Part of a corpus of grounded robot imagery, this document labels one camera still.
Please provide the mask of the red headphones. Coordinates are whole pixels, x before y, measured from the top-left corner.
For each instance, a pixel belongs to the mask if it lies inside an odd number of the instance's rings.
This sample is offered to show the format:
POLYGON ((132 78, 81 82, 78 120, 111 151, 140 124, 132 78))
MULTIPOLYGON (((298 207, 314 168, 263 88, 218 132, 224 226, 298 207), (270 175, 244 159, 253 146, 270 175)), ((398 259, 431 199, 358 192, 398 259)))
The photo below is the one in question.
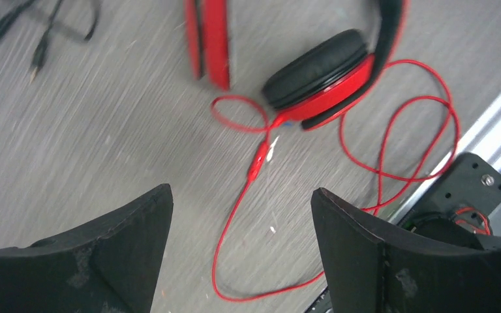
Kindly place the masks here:
MULTIPOLYGON (((184 1, 188 53, 196 79, 208 76, 217 88, 231 88, 227 1, 184 1)), ((380 30, 374 50, 361 32, 337 33, 274 73, 262 94, 277 119, 299 121, 313 130, 347 112, 375 85, 395 49, 407 1, 379 1, 380 30)))

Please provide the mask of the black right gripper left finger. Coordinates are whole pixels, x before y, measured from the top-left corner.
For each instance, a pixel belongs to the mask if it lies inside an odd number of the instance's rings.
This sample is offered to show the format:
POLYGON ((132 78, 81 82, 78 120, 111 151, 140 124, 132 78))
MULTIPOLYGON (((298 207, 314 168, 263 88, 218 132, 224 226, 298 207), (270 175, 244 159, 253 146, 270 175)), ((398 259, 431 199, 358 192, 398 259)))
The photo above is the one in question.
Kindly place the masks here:
POLYGON ((0 312, 149 312, 173 208, 161 184, 71 230, 0 249, 0 312))

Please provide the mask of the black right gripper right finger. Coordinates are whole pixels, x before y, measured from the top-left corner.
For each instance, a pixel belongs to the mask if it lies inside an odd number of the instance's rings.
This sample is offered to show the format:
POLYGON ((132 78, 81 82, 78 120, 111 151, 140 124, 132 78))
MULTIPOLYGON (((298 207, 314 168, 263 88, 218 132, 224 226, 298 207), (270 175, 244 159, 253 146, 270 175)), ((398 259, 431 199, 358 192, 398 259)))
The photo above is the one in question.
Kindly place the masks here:
POLYGON ((501 248, 412 233, 324 188, 311 211, 334 312, 501 312, 501 248))

